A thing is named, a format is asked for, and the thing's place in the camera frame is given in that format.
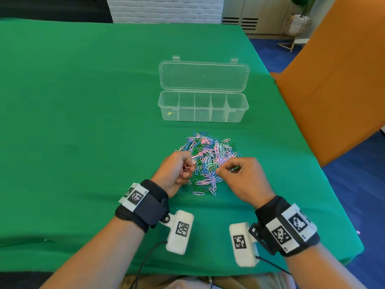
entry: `orange chair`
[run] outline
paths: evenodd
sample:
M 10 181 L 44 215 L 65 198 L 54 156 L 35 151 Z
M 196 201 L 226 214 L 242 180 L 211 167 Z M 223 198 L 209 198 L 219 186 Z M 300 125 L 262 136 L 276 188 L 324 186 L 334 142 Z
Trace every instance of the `orange chair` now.
M 336 0 L 310 41 L 272 73 L 320 166 L 385 125 L 385 0 Z

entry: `blue carpet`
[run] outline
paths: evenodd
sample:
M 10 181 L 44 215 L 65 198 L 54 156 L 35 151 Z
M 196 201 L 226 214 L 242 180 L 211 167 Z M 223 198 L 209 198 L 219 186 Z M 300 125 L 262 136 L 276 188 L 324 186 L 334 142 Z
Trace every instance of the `blue carpet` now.
M 269 72 L 281 73 L 302 49 L 250 41 Z M 385 136 L 375 133 L 323 171 L 365 246 L 347 268 L 368 289 L 385 288 Z

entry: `table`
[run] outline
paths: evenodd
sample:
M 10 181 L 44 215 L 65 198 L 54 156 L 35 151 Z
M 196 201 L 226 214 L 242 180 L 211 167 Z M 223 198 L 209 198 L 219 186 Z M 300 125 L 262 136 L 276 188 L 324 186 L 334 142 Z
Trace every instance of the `table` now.
M 298 204 L 343 263 L 363 246 L 278 88 L 239 26 L 0 22 L 0 271 L 54 271 L 113 216 L 132 182 L 150 178 L 192 131 L 231 138 L 262 164 L 277 194 Z M 164 121 L 158 65 L 185 61 L 250 66 L 249 110 L 238 124 Z M 217 196 L 179 192 L 171 212 L 195 215 L 185 255 L 157 248 L 144 274 L 224 276 L 240 268 L 229 225 L 256 221 L 226 184 Z M 169 229 L 145 236 L 130 268 Z M 286 267 L 281 256 L 262 257 Z

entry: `white cabinet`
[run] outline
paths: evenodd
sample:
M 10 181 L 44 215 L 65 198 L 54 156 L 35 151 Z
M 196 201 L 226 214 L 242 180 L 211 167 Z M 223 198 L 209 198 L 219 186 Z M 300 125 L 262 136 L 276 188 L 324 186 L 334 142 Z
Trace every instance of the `white cabinet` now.
M 299 10 L 290 0 L 224 0 L 222 23 L 240 25 L 246 33 L 281 34 Z

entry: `wicker basket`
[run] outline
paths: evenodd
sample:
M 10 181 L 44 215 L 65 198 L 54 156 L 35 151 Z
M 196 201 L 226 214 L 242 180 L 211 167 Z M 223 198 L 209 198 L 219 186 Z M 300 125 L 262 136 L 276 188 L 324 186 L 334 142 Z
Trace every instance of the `wicker basket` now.
M 291 14 L 289 19 L 286 21 L 285 34 L 292 37 L 297 37 L 304 33 L 311 24 L 311 18 L 301 14 Z

